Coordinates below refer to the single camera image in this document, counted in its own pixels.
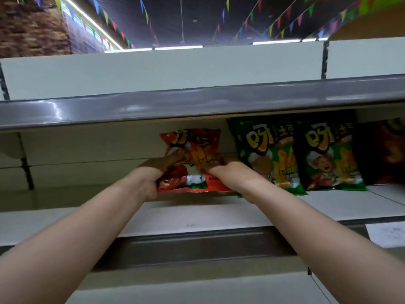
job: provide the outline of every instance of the green snack bag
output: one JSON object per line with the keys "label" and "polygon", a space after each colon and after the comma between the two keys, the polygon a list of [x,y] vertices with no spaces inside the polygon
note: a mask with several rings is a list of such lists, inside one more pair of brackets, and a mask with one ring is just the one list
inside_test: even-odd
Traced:
{"label": "green snack bag", "polygon": [[353,111],[311,113],[297,122],[295,149],[304,188],[366,191],[352,151]]}
{"label": "green snack bag", "polygon": [[279,117],[252,116],[227,119],[238,157],[276,186],[306,195],[298,177],[292,148],[294,125]]}

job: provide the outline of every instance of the person's left hand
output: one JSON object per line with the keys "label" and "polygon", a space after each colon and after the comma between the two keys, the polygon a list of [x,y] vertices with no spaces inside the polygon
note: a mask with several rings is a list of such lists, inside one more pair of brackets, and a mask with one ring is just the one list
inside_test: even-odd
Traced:
{"label": "person's left hand", "polygon": [[142,179],[141,186],[145,189],[146,200],[155,199],[157,196],[156,181],[170,165],[181,161],[184,157],[184,150],[179,149],[169,156],[149,159],[134,169],[128,177],[132,177],[133,175],[140,177]]}

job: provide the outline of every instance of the price tag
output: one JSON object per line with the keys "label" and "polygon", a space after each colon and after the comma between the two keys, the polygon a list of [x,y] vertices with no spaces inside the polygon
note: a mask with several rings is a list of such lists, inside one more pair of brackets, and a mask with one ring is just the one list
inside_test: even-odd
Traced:
{"label": "price tag", "polygon": [[405,247],[405,222],[366,224],[370,240],[383,248]]}

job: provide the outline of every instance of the person's left arm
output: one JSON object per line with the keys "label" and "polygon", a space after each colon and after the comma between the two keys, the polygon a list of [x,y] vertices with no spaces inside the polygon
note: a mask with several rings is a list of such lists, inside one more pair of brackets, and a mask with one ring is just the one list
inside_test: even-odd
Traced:
{"label": "person's left arm", "polygon": [[64,303],[183,152],[150,159],[0,257],[2,304]]}

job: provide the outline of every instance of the hand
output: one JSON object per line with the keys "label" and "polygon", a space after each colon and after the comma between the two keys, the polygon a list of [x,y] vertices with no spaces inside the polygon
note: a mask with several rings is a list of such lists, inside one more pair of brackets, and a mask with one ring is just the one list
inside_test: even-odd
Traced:
{"label": "hand", "polygon": [[169,156],[149,159],[134,169],[126,178],[130,181],[141,179],[141,183],[138,185],[144,189],[145,199],[153,200],[157,196],[156,181],[170,165],[181,161],[184,157],[184,150],[179,149]]}
{"label": "hand", "polygon": [[240,194],[248,193],[251,183],[265,180],[236,158],[225,158],[225,165],[204,163],[203,168],[207,173],[218,177],[228,188]]}

